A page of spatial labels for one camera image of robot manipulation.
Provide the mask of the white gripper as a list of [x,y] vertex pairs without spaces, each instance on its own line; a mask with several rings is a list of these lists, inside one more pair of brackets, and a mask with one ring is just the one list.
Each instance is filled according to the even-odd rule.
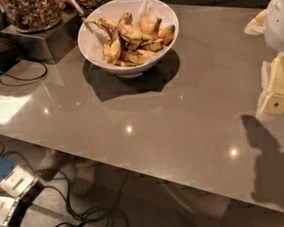
[[256,118],[268,118],[284,113],[284,0],[271,0],[246,26],[244,33],[262,35],[266,44],[278,55],[261,67],[262,91],[258,99]]

